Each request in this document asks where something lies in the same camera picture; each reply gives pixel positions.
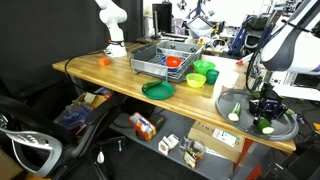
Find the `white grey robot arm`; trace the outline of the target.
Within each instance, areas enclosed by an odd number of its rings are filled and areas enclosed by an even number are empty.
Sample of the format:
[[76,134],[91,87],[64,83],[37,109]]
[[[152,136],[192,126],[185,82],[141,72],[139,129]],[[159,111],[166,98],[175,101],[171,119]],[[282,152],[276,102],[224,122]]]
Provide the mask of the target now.
[[320,0],[303,0],[289,19],[254,51],[246,78],[256,60],[271,72],[287,72],[309,76],[320,75],[320,38],[314,29],[320,21]]

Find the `white robot arm on table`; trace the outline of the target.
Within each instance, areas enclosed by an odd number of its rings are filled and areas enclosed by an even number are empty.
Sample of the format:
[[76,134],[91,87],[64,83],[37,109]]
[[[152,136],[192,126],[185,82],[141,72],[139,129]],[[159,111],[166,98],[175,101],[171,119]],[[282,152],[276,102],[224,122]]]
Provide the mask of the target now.
[[95,0],[100,7],[99,18],[106,25],[110,34],[109,45],[105,53],[111,57],[124,57],[127,51],[124,45],[123,30],[119,23],[127,20],[127,13],[112,0]]

